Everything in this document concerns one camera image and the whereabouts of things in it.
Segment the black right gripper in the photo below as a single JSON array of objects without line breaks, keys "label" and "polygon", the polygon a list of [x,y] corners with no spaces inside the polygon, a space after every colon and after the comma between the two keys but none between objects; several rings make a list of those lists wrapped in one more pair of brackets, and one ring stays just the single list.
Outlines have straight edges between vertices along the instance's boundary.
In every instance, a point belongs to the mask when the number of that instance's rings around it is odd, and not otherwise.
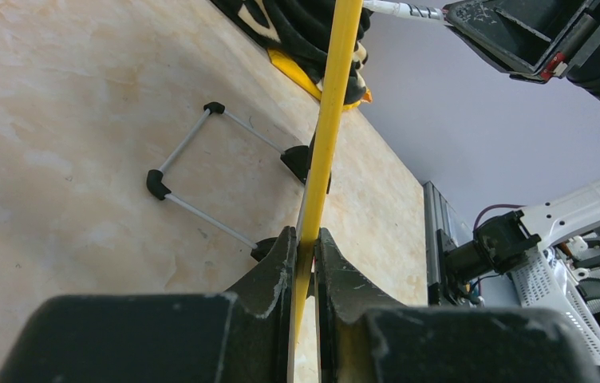
[{"label": "black right gripper", "polygon": [[539,84],[565,78],[600,101],[600,1],[459,1],[444,14],[501,73]]}]

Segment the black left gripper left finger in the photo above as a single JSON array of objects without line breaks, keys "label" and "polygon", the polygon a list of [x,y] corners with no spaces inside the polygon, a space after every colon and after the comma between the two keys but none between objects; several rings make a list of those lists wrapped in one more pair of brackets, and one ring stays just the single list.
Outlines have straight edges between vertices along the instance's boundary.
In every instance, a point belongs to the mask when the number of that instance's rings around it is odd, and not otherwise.
[{"label": "black left gripper left finger", "polygon": [[296,231],[219,293],[62,295],[30,316],[0,382],[289,382]]}]

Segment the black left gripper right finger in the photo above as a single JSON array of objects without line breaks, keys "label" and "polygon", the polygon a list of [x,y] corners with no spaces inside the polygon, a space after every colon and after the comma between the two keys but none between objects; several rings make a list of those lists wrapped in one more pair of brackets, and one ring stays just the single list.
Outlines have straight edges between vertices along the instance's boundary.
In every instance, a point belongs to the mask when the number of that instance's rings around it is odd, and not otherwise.
[{"label": "black left gripper right finger", "polygon": [[406,306],[327,229],[314,254],[322,382],[600,382],[583,340],[553,310]]}]

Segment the white marker pen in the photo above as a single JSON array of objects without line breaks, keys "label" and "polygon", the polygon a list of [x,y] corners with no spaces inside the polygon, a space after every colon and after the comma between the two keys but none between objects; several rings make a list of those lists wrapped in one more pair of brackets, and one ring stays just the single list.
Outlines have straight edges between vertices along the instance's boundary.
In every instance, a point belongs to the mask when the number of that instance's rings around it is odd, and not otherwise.
[{"label": "white marker pen", "polygon": [[374,13],[386,14],[396,18],[447,24],[443,10],[436,7],[380,0],[363,0],[362,7]]}]

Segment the yellow framed whiteboard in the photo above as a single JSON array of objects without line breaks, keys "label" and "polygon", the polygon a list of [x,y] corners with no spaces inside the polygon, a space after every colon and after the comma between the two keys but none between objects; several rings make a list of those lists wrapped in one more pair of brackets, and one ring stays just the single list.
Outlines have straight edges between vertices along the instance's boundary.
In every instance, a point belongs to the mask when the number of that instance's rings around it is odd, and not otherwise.
[{"label": "yellow framed whiteboard", "polygon": [[314,258],[314,242],[321,226],[362,4],[362,1],[337,1],[335,4],[312,162],[299,215],[298,256],[293,285],[292,345],[297,344],[300,335]]}]

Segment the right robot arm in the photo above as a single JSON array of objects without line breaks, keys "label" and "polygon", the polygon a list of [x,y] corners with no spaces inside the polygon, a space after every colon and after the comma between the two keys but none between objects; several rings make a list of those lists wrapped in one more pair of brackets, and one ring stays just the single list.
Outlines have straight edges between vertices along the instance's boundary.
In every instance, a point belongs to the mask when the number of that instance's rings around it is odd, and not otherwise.
[{"label": "right robot arm", "polygon": [[[460,1],[444,7],[452,31],[510,78],[565,78],[600,101],[600,1]],[[453,282],[521,267],[530,254],[600,226],[600,180],[477,227],[444,256]]]}]

